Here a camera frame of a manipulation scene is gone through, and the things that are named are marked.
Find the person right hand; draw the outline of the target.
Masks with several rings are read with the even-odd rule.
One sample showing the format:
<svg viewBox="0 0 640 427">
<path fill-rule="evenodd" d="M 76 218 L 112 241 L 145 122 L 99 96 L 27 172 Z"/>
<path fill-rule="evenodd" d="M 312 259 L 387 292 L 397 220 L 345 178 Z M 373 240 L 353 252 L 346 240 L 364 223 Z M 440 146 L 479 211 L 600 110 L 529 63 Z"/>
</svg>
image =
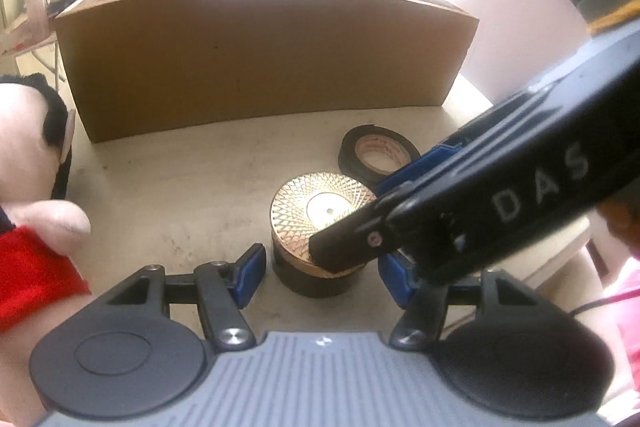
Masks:
<svg viewBox="0 0 640 427">
<path fill-rule="evenodd" d="M 639 259 L 639 208 L 608 199 L 589 213 L 589 222 L 593 260 L 608 285 L 630 258 Z"/>
</svg>

